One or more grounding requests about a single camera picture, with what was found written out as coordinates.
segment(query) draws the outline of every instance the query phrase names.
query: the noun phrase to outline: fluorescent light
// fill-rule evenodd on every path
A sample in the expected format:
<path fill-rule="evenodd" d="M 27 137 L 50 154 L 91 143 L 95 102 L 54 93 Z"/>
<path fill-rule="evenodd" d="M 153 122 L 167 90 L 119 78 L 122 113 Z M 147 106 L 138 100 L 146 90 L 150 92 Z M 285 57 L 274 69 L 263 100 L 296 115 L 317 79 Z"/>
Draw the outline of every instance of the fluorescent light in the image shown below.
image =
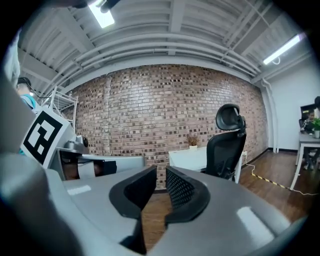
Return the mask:
<path fill-rule="evenodd" d="M 111 24 L 115 23 L 114 18 L 111 15 L 111 12 L 108 11 L 107 13 L 102 13 L 100 11 L 100 7 L 97 7 L 97 4 L 100 3 L 101 0 L 95 1 L 92 4 L 89 4 L 89 8 L 91 12 L 93 13 L 94 17 L 98 21 L 101 28 L 105 28 L 107 26 L 110 26 Z"/>
<path fill-rule="evenodd" d="M 271 54 L 268 58 L 266 58 L 263 63 L 264 64 L 269 64 L 272 62 L 275 58 L 279 57 L 281 54 L 289 50 L 291 47 L 299 43 L 306 35 L 304 33 L 302 34 L 297 34 L 294 38 L 289 40 L 284 46 L 282 46 L 280 49 L 278 49 L 276 52 Z"/>

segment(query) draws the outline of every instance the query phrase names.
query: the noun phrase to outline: chair backrest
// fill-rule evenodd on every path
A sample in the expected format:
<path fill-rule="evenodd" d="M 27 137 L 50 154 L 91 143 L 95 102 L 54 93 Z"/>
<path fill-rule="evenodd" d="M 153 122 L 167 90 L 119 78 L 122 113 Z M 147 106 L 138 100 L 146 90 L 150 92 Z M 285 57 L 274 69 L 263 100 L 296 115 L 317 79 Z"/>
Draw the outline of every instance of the chair backrest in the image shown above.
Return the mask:
<path fill-rule="evenodd" d="M 241 157 L 247 135 L 238 131 L 226 132 L 212 137 L 206 147 L 206 174 L 230 179 Z"/>
<path fill-rule="evenodd" d="M 230 179 L 246 142 L 246 120 L 236 104 L 225 104 L 216 113 L 216 126 L 226 132 L 212 137 L 206 147 L 206 174 Z"/>

